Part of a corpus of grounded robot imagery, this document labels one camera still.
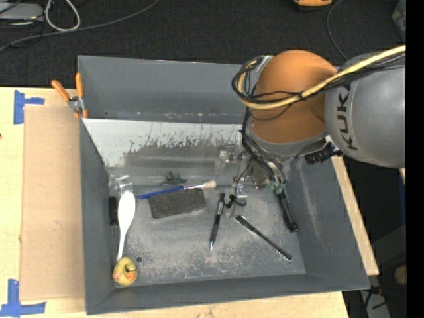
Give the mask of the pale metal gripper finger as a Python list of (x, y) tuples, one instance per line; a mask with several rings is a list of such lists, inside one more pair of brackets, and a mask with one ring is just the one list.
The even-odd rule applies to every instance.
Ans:
[(247, 194), (245, 194), (243, 185), (238, 185), (235, 191), (230, 194), (227, 203), (228, 217), (242, 216), (247, 204)]
[(220, 145), (217, 148), (217, 157), (214, 162), (214, 173), (222, 174), (236, 163), (236, 146), (232, 144)]

